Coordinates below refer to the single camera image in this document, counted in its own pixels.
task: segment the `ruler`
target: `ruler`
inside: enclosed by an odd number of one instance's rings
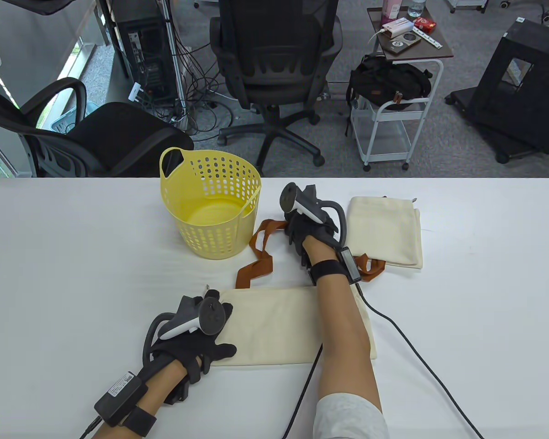
[[[425,32],[421,31],[418,27],[413,26],[413,32],[415,32],[419,37],[423,38],[425,41],[427,41],[431,46],[435,48],[442,48],[443,44],[441,44],[439,41],[434,40],[429,35],[427,35]]]

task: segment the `forearm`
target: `forearm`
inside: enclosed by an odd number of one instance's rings
[[[310,236],[303,246],[312,265],[337,259],[332,248]],[[324,345],[320,398],[352,393],[382,410],[370,362],[370,339],[348,279],[342,274],[323,276],[317,282],[317,296]]]
[[[136,404],[145,412],[155,416],[168,394],[187,375],[187,370],[178,361],[173,361],[158,374],[153,376],[146,384],[149,387],[147,393]],[[126,427],[110,427],[103,425],[99,428],[93,439],[139,439],[140,436]]]

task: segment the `brown strap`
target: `brown strap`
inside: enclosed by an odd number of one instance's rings
[[[260,276],[266,276],[273,272],[273,257],[266,251],[266,242],[269,240],[270,234],[275,230],[283,230],[287,225],[286,221],[275,221],[274,219],[265,219],[260,223],[260,227],[250,239],[249,245],[258,261],[252,262],[238,270],[236,278],[236,289],[250,288],[250,281]],[[264,238],[262,238],[262,250],[256,249],[256,238],[258,234],[264,230]]]
[[[254,255],[256,255],[258,261],[252,262],[251,264],[248,264],[238,270],[236,289],[250,288],[250,282],[252,279],[259,278],[260,276],[266,276],[267,274],[271,274],[273,272],[273,257],[266,251],[266,242],[269,240],[269,236],[271,234],[277,230],[283,230],[285,226],[287,226],[286,221],[276,221],[274,219],[265,219],[260,223],[260,227],[256,233],[254,233],[249,242],[249,246],[254,252]],[[264,231],[264,237],[262,238],[262,250],[257,250],[256,240],[258,238],[258,234],[262,231]],[[356,265],[358,265],[358,269],[364,282],[370,282],[385,269],[385,261],[369,259],[366,254],[361,257],[355,257],[354,259],[356,261]],[[368,261],[371,261],[370,269],[368,269]]]

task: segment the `yellow plastic basket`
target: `yellow plastic basket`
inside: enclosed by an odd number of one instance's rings
[[[165,176],[163,159],[174,150],[180,152],[179,164]],[[165,206],[191,250],[225,259],[248,245],[262,186],[251,163],[227,152],[168,148],[161,154],[160,175]]]

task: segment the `cart wheel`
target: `cart wheel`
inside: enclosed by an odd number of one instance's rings
[[[510,160],[510,157],[502,152],[496,153],[496,161],[500,163],[501,165],[505,165]]]
[[[323,166],[324,163],[325,159],[323,158],[323,155],[316,155],[315,157],[313,157],[313,165],[315,165],[316,167]]]
[[[321,121],[321,117],[318,114],[314,114],[312,117],[309,118],[309,123],[312,125],[317,125]]]

